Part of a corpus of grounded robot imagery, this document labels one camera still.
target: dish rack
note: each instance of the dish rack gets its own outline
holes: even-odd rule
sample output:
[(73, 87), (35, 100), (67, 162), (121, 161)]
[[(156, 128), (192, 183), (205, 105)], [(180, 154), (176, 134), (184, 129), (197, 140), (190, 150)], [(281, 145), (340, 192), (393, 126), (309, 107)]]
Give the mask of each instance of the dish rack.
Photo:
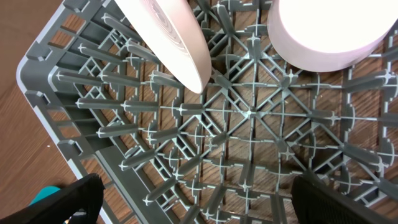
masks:
[(357, 65), (309, 73), (272, 48), (271, 1), (190, 4), (213, 64), (201, 95), (112, 0), (64, 0), (18, 66), (76, 177), (95, 161), (124, 200), (117, 214), (105, 198), (105, 223), (296, 223), (290, 187), (304, 172), (367, 207), (398, 200), (398, 22)]

